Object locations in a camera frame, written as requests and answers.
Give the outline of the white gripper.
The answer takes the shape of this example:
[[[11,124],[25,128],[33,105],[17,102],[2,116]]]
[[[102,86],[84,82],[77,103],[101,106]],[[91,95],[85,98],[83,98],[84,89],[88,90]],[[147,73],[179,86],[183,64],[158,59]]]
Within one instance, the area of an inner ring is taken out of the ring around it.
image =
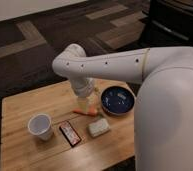
[[[82,111],[87,110],[87,99],[94,90],[94,79],[93,78],[70,78],[71,87],[74,93],[78,96],[77,103]],[[89,107],[91,110],[96,110],[97,96],[92,94],[89,97]]]

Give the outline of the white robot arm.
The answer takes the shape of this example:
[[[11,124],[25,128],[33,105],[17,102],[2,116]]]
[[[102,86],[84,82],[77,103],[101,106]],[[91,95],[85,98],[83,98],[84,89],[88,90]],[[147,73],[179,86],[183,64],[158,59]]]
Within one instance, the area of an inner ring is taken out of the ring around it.
[[[193,171],[193,47],[150,47],[88,57],[68,45],[52,62],[75,94],[95,78],[140,86],[134,110],[137,171]]]

